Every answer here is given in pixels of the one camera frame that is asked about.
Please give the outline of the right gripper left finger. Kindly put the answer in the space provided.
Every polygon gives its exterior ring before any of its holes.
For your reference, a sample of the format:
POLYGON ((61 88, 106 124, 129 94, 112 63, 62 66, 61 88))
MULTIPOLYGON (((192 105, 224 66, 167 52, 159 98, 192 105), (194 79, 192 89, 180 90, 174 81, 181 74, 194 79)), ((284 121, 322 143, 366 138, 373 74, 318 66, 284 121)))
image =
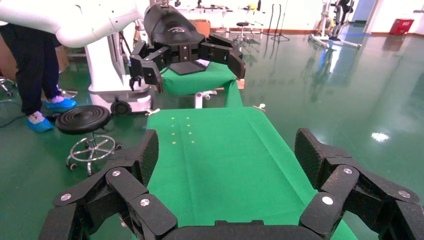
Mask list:
POLYGON ((140 143, 120 150, 94 175, 53 200, 40 240, 88 240, 120 215, 140 240, 162 240, 178 226, 175 215, 147 188, 159 159, 159 137, 149 129, 140 143))

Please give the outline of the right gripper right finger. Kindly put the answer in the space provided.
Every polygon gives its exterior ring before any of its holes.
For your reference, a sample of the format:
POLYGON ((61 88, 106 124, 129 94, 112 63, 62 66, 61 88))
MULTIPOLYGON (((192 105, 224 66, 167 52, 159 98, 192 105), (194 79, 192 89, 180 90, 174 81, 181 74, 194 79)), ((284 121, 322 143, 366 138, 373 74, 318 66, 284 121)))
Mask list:
POLYGON ((421 240, 424 208, 410 189, 362 167, 346 150, 320 142, 299 128, 294 154, 317 193, 299 225, 324 240, 335 233, 344 214, 358 216, 381 240, 421 240))

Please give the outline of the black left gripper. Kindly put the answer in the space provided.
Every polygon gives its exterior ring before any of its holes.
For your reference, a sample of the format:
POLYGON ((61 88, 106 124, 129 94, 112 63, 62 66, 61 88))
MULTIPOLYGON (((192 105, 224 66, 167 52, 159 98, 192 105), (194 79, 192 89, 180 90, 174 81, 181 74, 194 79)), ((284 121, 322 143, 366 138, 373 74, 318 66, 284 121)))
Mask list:
POLYGON ((159 3, 149 6, 143 25, 151 47, 140 40, 129 57, 129 86, 135 90, 142 82, 155 85, 158 92, 164 91, 161 70, 170 63, 195 61, 198 59, 226 65, 238 78, 244 79, 246 63, 243 53, 232 40, 210 34, 205 37, 177 9, 159 3))

